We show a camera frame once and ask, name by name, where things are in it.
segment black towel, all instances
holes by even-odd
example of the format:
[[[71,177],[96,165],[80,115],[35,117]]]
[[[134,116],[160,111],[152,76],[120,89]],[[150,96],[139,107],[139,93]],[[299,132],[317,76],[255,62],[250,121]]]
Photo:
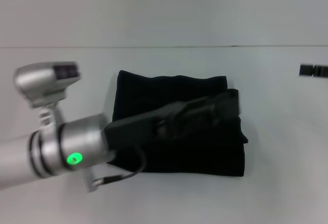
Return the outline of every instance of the black towel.
[[[208,79],[186,76],[147,78],[120,71],[113,121],[152,111],[175,101],[189,101],[225,91],[225,76]],[[243,176],[243,144],[247,142],[240,129],[240,118],[225,119],[215,128],[190,134],[175,143],[144,145],[142,148],[148,161],[144,172]],[[136,171],[140,161],[130,148],[119,151],[110,164]]]

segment white wall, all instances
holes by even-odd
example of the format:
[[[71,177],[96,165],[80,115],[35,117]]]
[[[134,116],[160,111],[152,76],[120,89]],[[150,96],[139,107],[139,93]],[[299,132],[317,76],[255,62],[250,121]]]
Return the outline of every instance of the white wall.
[[[327,45],[325,1],[0,0],[2,140],[37,129],[14,69],[57,60],[83,74],[61,103],[67,120],[111,116],[120,69],[226,75],[250,140],[243,178],[144,173],[87,194],[75,172],[0,191],[0,223],[326,223],[328,80],[298,71],[328,64],[328,47],[159,48]],[[145,48],[115,49],[131,46]]]

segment black cable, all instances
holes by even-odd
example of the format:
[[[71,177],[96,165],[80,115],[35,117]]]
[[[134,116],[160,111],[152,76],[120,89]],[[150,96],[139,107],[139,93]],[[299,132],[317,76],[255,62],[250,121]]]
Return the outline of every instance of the black cable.
[[[140,161],[141,161],[141,166],[137,171],[135,171],[131,174],[128,174],[128,175],[107,176],[107,177],[104,177],[102,179],[95,180],[95,182],[94,182],[95,185],[96,186],[106,185],[106,184],[113,183],[113,182],[116,182],[116,181],[131,178],[131,177],[137,175],[138,173],[141,173],[147,165],[147,158],[146,158],[146,155],[145,155],[144,151],[140,147],[135,147],[135,152],[139,155]]]

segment black ring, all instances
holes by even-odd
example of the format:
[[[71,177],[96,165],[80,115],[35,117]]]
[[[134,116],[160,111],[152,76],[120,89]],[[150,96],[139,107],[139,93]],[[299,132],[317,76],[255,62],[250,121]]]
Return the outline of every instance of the black ring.
[[[60,153],[60,158],[63,161],[63,164],[64,164],[65,168],[70,170],[70,171],[73,171],[73,169],[66,162],[65,157],[64,157],[64,153],[63,153],[63,150],[62,150],[62,133],[63,133],[65,125],[66,125],[66,123],[61,124],[61,126],[58,129],[57,137],[58,137],[58,144],[59,144],[59,153]]]
[[[49,166],[47,165],[43,155],[42,155],[42,145],[43,145],[43,140],[41,138],[41,134],[39,135],[39,149],[40,149],[40,158],[41,158],[41,163],[42,163],[42,166],[44,167],[45,171],[52,175],[52,176],[55,176],[55,174],[52,173],[51,169],[49,168]]]
[[[31,166],[32,166],[32,169],[34,171],[34,173],[36,174],[36,176],[40,177],[40,178],[44,178],[42,176],[42,174],[38,171],[38,169],[36,168],[35,166],[35,162],[34,162],[34,157],[32,155],[32,142],[33,142],[33,139],[36,135],[38,131],[35,131],[34,133],[31,134],[30,136],[30,141],[29,141],[29,154],[30,154],[30,163],[31,163]]]

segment green led light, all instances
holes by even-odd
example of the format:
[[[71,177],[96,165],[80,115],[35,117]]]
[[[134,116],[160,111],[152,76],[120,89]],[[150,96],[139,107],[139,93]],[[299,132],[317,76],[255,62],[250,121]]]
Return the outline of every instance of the green led light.
[[[82,159],[83,159],[82,154],[75,152],[67,157],[66,162],[70,165],[75,165],[81,162]]]

